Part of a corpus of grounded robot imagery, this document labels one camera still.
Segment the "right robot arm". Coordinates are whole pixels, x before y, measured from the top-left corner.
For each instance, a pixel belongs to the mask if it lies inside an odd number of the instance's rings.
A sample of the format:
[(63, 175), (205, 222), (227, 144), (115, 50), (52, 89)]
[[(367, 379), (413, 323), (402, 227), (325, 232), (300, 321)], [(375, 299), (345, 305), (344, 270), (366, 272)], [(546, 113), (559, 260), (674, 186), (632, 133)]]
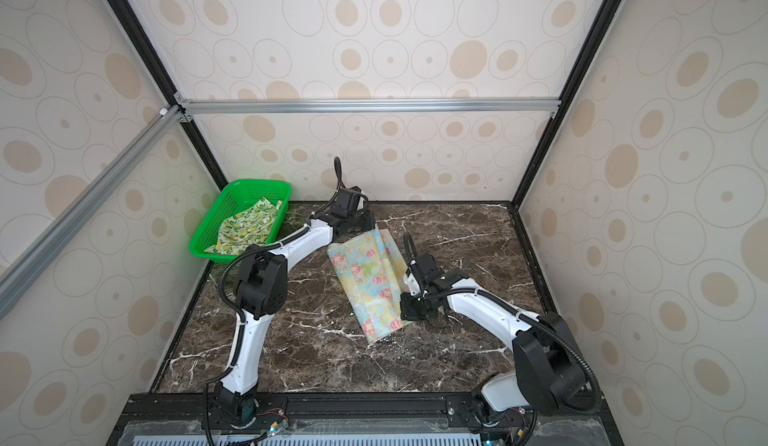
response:
[(515, 306), (463, 271), (439, 268), (430, 254), (409, 259), (406, 265), (409, 291), (400, 296), (404, 320), (422, 321), (436, 317), (441, 308), (451, 310), (512, 351), (514, 370), (485, 380), (473, 393), (479, 417), (489, 420), (520, 407), (547, 416), (561, 410), (598, 412), (602, 391), (597, 376), (561, 316)]

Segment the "pastel floral skirt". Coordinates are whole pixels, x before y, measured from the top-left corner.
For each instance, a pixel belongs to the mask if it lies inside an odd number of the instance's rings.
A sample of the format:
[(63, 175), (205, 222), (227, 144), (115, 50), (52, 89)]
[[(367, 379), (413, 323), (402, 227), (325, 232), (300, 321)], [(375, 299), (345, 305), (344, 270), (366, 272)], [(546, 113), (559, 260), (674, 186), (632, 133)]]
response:
[(389, 230), (375, 228), (332, 243), (327, 254), (368, 342), (409, 323), (401, 319), (400, 307), (400, 296), (408, 291), (406, 262)]

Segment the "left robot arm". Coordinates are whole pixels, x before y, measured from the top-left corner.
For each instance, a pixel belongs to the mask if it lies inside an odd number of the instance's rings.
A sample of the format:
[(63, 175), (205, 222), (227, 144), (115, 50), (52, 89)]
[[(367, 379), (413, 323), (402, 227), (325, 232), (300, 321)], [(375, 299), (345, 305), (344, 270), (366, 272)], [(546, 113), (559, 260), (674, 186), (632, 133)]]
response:
[(376, 221), (361, 188), (339, 186), (302, 228), (276, 242), (246, 249), (229, 264), (236, 266), (234, 297), (218, 285), (222, 301), (236, 314), (236, 329), (225, 371), (206, 384), (215, 403), (239, 425), (256, 415), (255, 390), (263, 344), (270, 323), (288, 296), (288, 274), (314, 251), (346, 236), (374, 230)]

